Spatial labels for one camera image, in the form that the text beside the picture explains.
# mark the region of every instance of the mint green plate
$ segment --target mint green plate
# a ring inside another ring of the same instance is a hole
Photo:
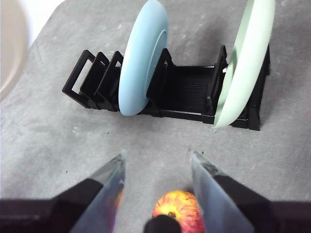
[[[269,45],[275,0],[248,0],[218,100],[215,127],[230,125],[246,106]]]

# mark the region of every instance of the white wall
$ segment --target white wall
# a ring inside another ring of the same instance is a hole
[[[30,46],[55,8],[64,0],[18,0],[27,20]]]

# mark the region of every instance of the apple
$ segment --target apple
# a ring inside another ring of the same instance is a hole
[[[195,195],[185,191],[173,191],[156,203],[152,218],[168,215],[181,227],[182,233],[204,233],[204,225]]]

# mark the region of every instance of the gray table surface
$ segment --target gray table surface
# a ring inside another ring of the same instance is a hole
[[[117,233],[141,232],[158,198],[191,189],[194,150],[272,200],[311,200],[311,1],[277,0],[260,132],[87,110],[61,92],[82,50],[124,54],[144,2],[67,0],[55,10],[1,102],[1,197],[50,198],[126,149]],[[161,2],[175,64],[214,64],[221,44],[230,56],[246,0]]]

